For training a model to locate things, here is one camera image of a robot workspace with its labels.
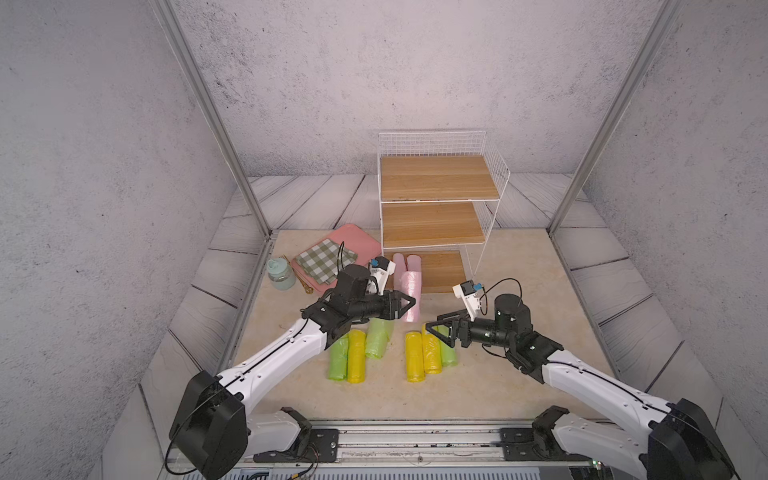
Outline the pink bag roll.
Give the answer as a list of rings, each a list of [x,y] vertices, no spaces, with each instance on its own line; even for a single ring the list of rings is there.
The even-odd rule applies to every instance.
[[[421,272],[409,272],[403,274],[403,285],[401,291],[414,297],[416,299],[416,305],[413,306],[413,312],[416,314],[415,321],[404,321],[408,323],[416,323],[420,320],[420,303],[422,293],[422,273]]]
[[[392,275],[393,289],[401,290],[403,285],[403,274],[407,272],[405,257],[401,253],[395,253],[392,257],[395,264],[395,272]]]
[[[406,265],[409,272],[421,272],[422,258],[419,255],[409,255],[406,258]]]

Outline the light green bag roll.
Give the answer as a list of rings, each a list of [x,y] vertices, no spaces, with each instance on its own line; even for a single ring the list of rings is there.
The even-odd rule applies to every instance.
[[[381,359],[387,350],[394,331],[395,322],[380,318],[372,318],[368,323],[365,343],[367,358]]]

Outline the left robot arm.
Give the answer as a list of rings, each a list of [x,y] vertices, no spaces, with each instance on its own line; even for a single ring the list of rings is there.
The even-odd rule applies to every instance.
[[[372,318],[398,320],[416,303],[406,293],[387,289],[385,275],[357,264],[344,267],[336,286],[304,308],[300,319],[275,341],[216,375],[202,371],[190,379],[169,431],[171,445],[206,479],[223,478],[245,456],[302,458],[311,423],[288,407],[255,414],[257,404],[353,324]]]

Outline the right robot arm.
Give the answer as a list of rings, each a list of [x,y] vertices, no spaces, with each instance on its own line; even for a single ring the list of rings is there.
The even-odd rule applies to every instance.
[[[532,450],[546,460],[581,456],[637,479],[733,479],[738,473],[703,409],[685,398],[667,401],[588,365],[535,331],[521,297],[503,294],[491,319],[479,304],[437,317],[427,332],[449,347],[500,347],[520,373],[571,395],[607,418],[600,424],[559,406],[532,423]]]

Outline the green bag roll right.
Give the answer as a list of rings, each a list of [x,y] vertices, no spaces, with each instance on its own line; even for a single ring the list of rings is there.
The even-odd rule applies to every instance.
[[[449,337],[449,328],[445,325],[436,327],[436,330],[444,337]],[[453,367],[458,364],[458,357],[454,347],[448,346],[445,342],[440,341],[440,355],[443,368]]]

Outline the yellow bag roll labelled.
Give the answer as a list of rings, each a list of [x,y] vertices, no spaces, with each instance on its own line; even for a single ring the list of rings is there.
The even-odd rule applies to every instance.
[[[435,375],[442,372],[441,342],[426,326],[422,326],[423,366],[426,374]]]

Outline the yellow bag roll middle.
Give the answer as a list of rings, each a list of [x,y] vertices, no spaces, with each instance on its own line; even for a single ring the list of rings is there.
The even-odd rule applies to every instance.
[[[420,332],[411,331],[405,335],[406,378],[410,383],[425,380],[423,358],[423,337]]]

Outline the gold fork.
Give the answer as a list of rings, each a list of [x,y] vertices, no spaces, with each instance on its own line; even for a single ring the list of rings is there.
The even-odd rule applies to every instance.
[[[313,294],[313,293],[314,293],[314,289],[312,288],[312,286],[311,286],[311,285],[309,285],[309,284],[308,284],[308,283],[307,283],[307,282],[306,282],[306,281],[303,279],[303,277],[300,275],[300,273],[299,273],[299,271],[298,271],[297,267],[294,265],[293,261],[292,261],[292,260],[290,260],[290,259],[289,259],[289,258],[288,258],[286,255],[283,255],[283,258],[284,258],[284,259],[285,259],[285,260],[288,262],[288,264],[289,264],[289,266],[291,267],[291,269],[292,269],[292,271],[293,271],[294,275],[295,275],[295,276],[296,276],[296,278],[297,278],[297,281],[298,281],[298,282],[299,282],[299,283],[302,285],[302,287],[303,287],[303,289],[304,289],[305,293],[306,293],[306,294],[309,294],[309,295]]]

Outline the green checkered cloth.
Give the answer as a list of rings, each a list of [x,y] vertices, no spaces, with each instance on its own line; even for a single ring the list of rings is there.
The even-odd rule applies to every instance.
[[[354,264],[357,258],[358,254],[348,250],[344,242],[336,243],[326,238],[300,253],[295,261],[317,284],[331,284],[338,273],[345,266]]]

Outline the bright green bag roll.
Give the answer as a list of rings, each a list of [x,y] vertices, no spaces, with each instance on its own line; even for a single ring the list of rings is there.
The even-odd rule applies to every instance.
[[[347,378],[349,338],[345,334],[335,341],[329,349],[327,378],[332,381],[344,381]]]

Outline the mint green jar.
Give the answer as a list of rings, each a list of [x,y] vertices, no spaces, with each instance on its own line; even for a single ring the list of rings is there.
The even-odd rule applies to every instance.
[[[294,271],[288,260],[282,257],[271,258],[267,264],[267,274],[271,284],[279,291],[291,289],[296,282]]]

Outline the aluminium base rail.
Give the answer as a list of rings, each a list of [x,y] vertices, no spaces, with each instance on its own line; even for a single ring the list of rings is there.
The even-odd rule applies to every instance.
[[[670,479],[672,468],[654,459],[626,433],[608,423],[591,423],[562,416],[565,431],[581,438],[574,447],[557,443],[553,422],[496,425],[482,423],[343,423],[312,425],[300,422],[298,436],[284,450],[270,447],[248,452],[241,441],[224,440],[219,451],[194,453],[179,433],[172,444],[193,464],[193,473],[205,479],[222,479],[243,462],[254,464],[384,463],[424,464],[566,463],[596,469],[599,463],[637,479]]]

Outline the left frame post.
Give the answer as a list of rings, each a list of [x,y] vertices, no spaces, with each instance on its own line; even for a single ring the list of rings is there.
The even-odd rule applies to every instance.
[[[173,3],[168,0],[153,0],[150,4],[164,30],[168,43],[182,73],[194,94],[206,124],[213,134],[223,159],[234,178],[236,186],[243,195],[243,199],[251,215],[254,217],[258,230],[264,237],[270,237],[272,229],[265,219],[256,196],[253,193],[251,184],[245,174],[234,144],[226,130],[221,115],[216,108],[213,97],[196,62],[194,53],[184,35],[183,28],[177,18]]]

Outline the frame post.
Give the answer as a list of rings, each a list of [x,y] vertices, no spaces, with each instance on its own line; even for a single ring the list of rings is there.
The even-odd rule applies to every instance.
[[[177,18],[173,3],[168,0],[153,0],[150,4],[164,30],[168,43],[182,73],[194,94],[206,124],[213,134],[223,159],[234,178],[236,186],[243,195],[243,199],[251,215],[254,217],[258,230],[264,237],[270,237],[272,229],[265,219],[256,196],[253,193],[251,184],[245,174],[234,144],[226,130],[221,115],[216,108],[213,97],[196,62],[194,53],[184,35],[183,28]]]
[[[665,0],[661,2],[658,13],[651,23],[647,35],[631,62],[589,147],[571,177],[571,182],[565,191],[563,199],[547,227],[547,233],[551,239],[554,239],[557,231],[564,226],[564,221],[579,193],[597,166],[611,136],[629,107],[634,93],[642,83],[644,76],[653,64],[654,58],[671,31],[682,5],[683,2],[681,0]]]

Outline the right frame post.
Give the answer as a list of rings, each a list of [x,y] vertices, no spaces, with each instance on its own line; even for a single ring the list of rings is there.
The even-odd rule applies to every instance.
[[[651,23],[647,35],[631,62],[589,147],[571,177],[571,182],[565,191],[563,199],[547,227],[547,233],[551,239],[554,239],[557,231],[564,226],[564,221],[579,193],[597,166],[611,136],[629,107],[634,93],[642,83],[644,76],[653,64],[654,58],[671,31],[682,5],[683,2],[681,0],[665,0],[661,2],[658,13]]]

